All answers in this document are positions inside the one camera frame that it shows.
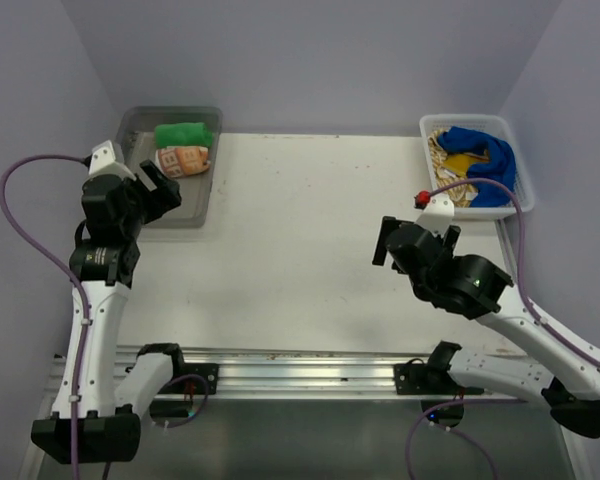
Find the printed patterned towel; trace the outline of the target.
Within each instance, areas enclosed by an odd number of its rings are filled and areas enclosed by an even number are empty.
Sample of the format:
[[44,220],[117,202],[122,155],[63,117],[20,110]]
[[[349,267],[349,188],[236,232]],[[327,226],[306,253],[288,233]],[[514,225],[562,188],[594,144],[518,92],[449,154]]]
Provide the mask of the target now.
[[209,151],[201,146],[179,146],[158,149],[154,163],[170,179],[202,174],[210,169]]

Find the green microfiber towel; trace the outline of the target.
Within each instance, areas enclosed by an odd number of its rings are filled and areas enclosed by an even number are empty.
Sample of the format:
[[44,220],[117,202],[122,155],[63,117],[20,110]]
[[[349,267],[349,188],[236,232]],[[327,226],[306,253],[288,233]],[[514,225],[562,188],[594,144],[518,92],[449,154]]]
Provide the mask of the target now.
[[158,149],[188,146],[209,148],[213,143],[213,134],[203,122],[161,124],[154,129],[154,141]]

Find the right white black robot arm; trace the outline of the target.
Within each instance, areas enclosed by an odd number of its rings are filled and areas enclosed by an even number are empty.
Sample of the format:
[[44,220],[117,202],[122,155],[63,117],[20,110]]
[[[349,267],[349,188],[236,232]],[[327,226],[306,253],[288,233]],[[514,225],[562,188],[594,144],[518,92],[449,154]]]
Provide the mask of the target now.
[[386,216],[372,262],[408,277],[416,298],[487,327],[514,343],[521,357],[492,356],[442,341],[422,363],[395,367],[396,389],[470,395],[484,391],[534,403],[562,427],[600,438],[600,351],[588,363],[553,338],[546,317],[534,319],[512,277],[478,255],[455,254],[461,230],[436,235],[422,226]]

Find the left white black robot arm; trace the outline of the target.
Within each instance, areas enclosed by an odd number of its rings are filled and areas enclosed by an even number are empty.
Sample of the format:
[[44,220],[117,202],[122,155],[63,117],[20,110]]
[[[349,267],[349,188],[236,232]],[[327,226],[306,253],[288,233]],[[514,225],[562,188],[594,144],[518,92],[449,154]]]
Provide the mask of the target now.
[[85,218],[69,259],[77,283],[65,371],[50,415],[31,429],[32,442],[60,464],[131,461],[153,396],[187,383],[175,343],[145,345],[126,379],[114,381],[119,327],[140,258],[139,233],[181,204],[176,181],[151,160],[140,167],[153,189],[136,175],[113,173],[99,173],[82,186]]

